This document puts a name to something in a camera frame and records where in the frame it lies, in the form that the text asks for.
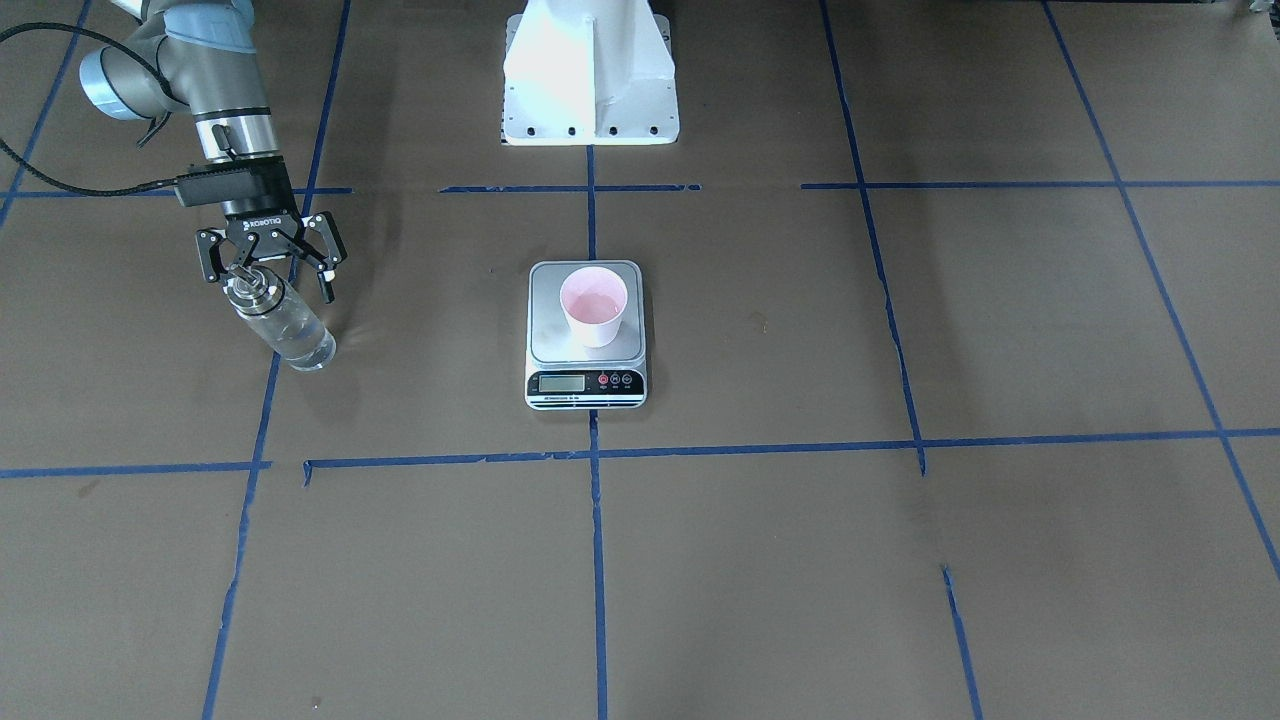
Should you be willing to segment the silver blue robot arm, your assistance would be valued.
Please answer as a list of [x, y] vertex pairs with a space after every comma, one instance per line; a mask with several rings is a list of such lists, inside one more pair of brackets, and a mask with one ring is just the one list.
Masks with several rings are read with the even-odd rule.
[[219, 254], [228, 242], [242, 266], [283, 258], [310, 265], [332, 302], [346, 247], [330, 214], [298, 209], [252, 38], [253, 5], [127, 1], [124, 9], [138, 28], [84, 56], [79, 83], [119, 120], [159, 129], [175, 114], [192, 118], [205, 161], [173, 181], [175, 195], [187, 208], [218, 205], [227, 220], [223, 231], [201, 234], [205, 278], [228, 277]]

